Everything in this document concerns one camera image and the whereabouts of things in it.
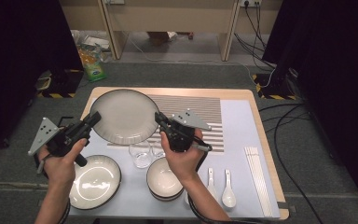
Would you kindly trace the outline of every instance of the black curtain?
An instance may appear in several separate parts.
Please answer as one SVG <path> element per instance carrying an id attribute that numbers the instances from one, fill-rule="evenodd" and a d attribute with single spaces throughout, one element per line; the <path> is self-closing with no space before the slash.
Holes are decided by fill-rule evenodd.
<path id="1" fill-rule="evenodd" d="M 315 123 L 358 187 L 358 2 L 284 0 L 264 59 L 281 75 L 297 70 Z"/>

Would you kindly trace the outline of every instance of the gray floor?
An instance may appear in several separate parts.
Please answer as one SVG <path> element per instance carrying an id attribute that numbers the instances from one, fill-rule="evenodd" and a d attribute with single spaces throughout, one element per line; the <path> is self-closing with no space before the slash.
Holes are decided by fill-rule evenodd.
<path id="1" fill-rule="evenodd" d="M 242 35 L 253 43 L 254 37 Z M 254 92 L 257 106 L 301 103 L 295 101 L 265 100 L 256 96 L 255 85 L 249 75 L 260 72 L 255 62 L 234 40 L 229 61 L 220 60 L 217 37 L 213 34 L 195 34 L 193 40 L 179 35 L 172 42 L 159 47 L 150 44 L 146 33 L 131 34 L 121 60 L 105 66 L 109 78 L 88 83 L 83 80 L 74 99 L 54 100 L 38 98 L 25 112 L 10 137 L 10 147 L 0 149 L 0 223 L 30 223 L 45 195 L 46 180 L 34 173 L 34 162 L 26 151 L 34 140 L 34 130 L 42 117 L 58 122 L 60 116 L 79 118 L 92 88 L 97 86 L 189 87 L 249 89 Z M 142 72 L 143 79 L 132 71 Z M 170 76 L 183 79 L 170 80 Z M 262 120 L 277 118 L 288 111 L 280 106 L 260 112 Z M 282 223 L 318 223 L 309 205 L 293 181 L 283 170 L 277 152 L 294 180 L 308 196 L 324 223 L 358 223 L 358 190 L 345 167 L 337 166 L 329 157 L 319 133 L 307 111 L 301 107 L 291 115 L 300 116 L 277 131 L 274 146 L 274 128 L 278 119 L 264 121 L 282 189 L 290 206 L 291 216 Z M 70 217 L 67 223 L 92 223 L 93 217 Z M 145 223 L 143 220 L 102 219 L 101 223 Z M 197 220 L 166 220 L 165 223 L 199 223 Z"/>

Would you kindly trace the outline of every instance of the white spoon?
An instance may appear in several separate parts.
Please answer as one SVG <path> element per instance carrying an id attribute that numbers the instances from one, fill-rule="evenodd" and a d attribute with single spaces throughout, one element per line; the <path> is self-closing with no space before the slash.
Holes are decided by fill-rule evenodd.
<path id="1" fill-rule="evenodd" d="M 209 174 L 209 181 L 208 181 L 207 189 L 212 194 L 214 199 L 217 201 L 217 193 L 216 193 L 216 189 L 214 188 L 214 183 L 213 183 L 213 169 L 212 168 L 208 169 L 208 174 Z"/>
<path id="2" fill-rule="evenodd" d="M 234 192 L 231 188 L 231 173 L 229 170 L 225 170 L 226 172 L 226 188 L 223 192 L 222 201 L 223 204 L 227 207 L 234 207 L 237 203 L 237 200 L 235 199 Z"/>

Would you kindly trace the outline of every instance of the white plate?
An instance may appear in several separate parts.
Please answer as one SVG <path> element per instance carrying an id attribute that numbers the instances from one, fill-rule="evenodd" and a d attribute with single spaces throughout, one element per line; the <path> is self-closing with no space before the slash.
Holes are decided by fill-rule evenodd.
<path id="1" fill-rule="evenodd" d="M 165 157 L 154 161 L 150 165 L 147 170 L 146 180 L 152 194 L 158 198 L 175 198 L 183 190 L 182 184 L 171 171 Z"/>
<path id="2" fill-rule="evenodd" d="M 130 145 L 143 142 L 158 127 L 155 122 L 157 105 L 138 91 L 109 91 L 92 104 L 91 115 L 96 111 L 102 118 L 94 125 L 94 131 L 114 144 Z"/>
<path id="3" fill-rule="evenodd" d="M 108 202 L 117 192 L 121 182 L 121 171 L 109 157 L 97 155 L 87 157 L 87 165 L 76 165 L 76 178 L 69 198 L 78 209 L 92 209 Z"/>

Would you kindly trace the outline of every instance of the power outlet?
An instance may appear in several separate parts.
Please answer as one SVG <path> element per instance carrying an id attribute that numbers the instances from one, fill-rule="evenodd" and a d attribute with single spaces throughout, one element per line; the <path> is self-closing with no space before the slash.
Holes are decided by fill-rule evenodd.
<path id="1" fill-rule="evenodd" d="M 107 5 L 124 5 L 124 0 L 105 0 Z"/>
<path id="2" fill-rule="evenodd" d="M 245 7 L 245 1 L 249 2 L 248 7 L 259 7 L 259 6 L 261 6 L 261 0 L 241 0 L 241 7 Z"/>

